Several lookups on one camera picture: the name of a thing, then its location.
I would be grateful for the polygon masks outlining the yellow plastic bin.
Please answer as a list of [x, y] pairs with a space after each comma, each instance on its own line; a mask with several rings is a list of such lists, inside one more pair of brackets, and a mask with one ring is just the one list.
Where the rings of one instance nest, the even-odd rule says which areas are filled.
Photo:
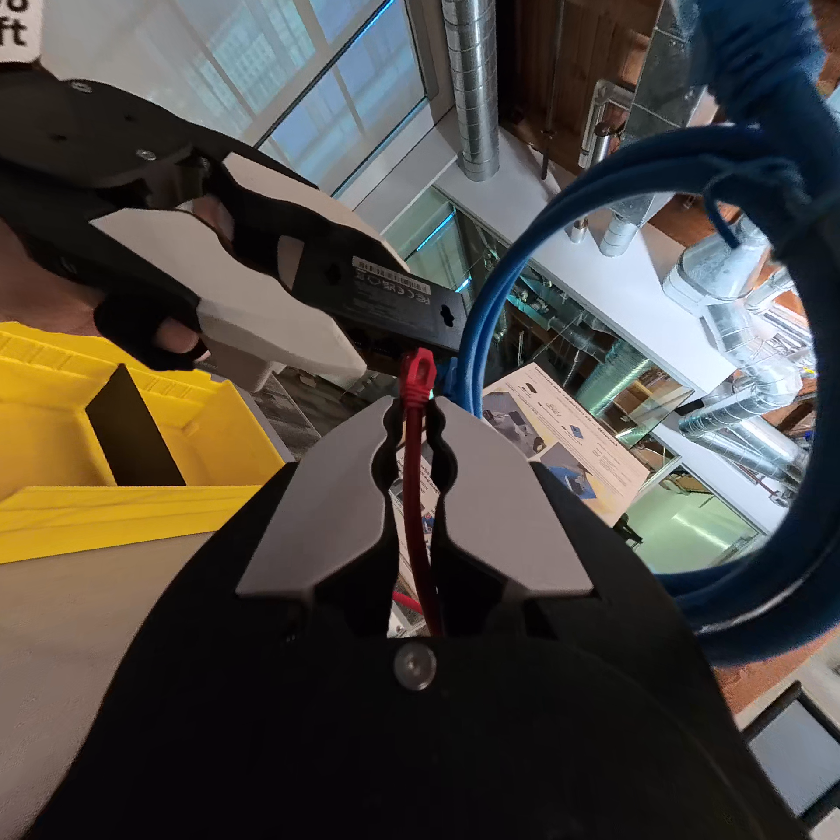
[[[105, 339], [2, 324], [2, 562], [212, 532], [295, 460], [251, 396]], [[127, 366], [185, 479], [120, 487], [85, 414]]]

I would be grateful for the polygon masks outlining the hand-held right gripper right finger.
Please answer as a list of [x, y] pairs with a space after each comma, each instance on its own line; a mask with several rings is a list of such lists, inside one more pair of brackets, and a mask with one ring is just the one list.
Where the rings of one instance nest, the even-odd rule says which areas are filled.
[[533, 467], [446, 398], [429, 405], [438, 491], [430, 568], [445, 634], [481, 634], [499, 607], [594, 594]]

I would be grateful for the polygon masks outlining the black ethernet switch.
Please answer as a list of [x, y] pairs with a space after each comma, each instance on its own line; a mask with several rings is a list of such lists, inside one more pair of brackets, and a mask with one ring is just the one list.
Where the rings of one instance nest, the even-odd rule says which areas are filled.
[[370, 367], [417, 348], [453, 358], [467, 321], [455, 290], [358, 256], [304, 255], [290, 292], [329, 315]]

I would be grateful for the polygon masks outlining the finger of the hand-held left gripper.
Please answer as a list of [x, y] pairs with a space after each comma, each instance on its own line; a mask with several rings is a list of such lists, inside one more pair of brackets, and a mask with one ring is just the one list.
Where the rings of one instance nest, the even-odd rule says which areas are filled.
[[246, 267], [203, 220], [183, 210], [123, 208], [93, 227], [197, 294], [196, 314], [217, 371], [260, 389], [285, 366], [342, 384], [366, 366], [330, 316]]
[[301, 242], [294, 277], [286, 290], [294, 298], [323, 298], [354, 279], [353, 259], [410, 276], [394, 249], [349, 208], [289, 174], [236, 152], [208, 155], [208, 191], [230, 212], [235, 235], [234, 256], [246, 267], [269, 268], [280, 281], [277, 246], [280, 238]]

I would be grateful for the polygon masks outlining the person's left hand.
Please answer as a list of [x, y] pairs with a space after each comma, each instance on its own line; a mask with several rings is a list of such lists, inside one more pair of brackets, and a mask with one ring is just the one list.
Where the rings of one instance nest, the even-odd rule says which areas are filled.
[[32, 329], [100, 338], [93, 315], [100, 290], [55, 275], [32, 260], [1, 222], [1, 320]]

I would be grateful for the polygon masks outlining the silver spiral ventilation duct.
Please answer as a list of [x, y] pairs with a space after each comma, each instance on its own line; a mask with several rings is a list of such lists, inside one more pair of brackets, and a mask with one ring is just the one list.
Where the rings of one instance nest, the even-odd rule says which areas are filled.
[[494, 1], [443, 1], [445, 35], [465, 175], [499, 170], [497, 13]]

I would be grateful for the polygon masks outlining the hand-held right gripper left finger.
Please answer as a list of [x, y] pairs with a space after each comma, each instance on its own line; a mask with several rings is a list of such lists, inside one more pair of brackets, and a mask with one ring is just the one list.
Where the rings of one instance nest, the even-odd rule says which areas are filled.
[[384, 396], [297, 464], [237, 594], [336, 612], [354, 634], [385, 634], [400, 546], [390, 496], [400, 404]]

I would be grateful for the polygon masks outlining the black bin divider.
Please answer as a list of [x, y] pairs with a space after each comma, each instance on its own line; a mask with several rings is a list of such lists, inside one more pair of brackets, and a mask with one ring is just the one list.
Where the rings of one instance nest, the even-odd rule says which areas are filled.
[[125, 364], [118, 364], [85, 414], [118, 487], [186, 485]]

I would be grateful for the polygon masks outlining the black framed sign stand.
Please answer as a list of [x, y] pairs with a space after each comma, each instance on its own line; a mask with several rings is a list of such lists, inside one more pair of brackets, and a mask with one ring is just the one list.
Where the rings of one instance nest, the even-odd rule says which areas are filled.
[[742, 730], [764, 775], [810, 833], [837, 822], [839, 728], [793, 681]]

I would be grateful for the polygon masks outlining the printed instruction poster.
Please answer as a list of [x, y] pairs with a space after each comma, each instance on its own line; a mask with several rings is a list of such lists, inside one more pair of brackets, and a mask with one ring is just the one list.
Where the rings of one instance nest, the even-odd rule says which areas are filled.
[[[410, 582], [430, 632], [473, 635], [477, 633], [444, 633], [430, 565], [438, 500], [429, 446], [429, 405], [434, 399], [406, 411], [405, 442], [397, 456], [398, 488], [392, 491], [401, 559], [411, 566]], [[602, 544], [608, 549], [617, 545], [609, 528], [641, 489], [645, 468], [535, 363], [490, 385], [481, 398], [479, 414], [473, 416], [513, 444], [533, 467], [593, 582], [594, 594], [588, 596], [593, 597], [596, 583], [587, 558]]]

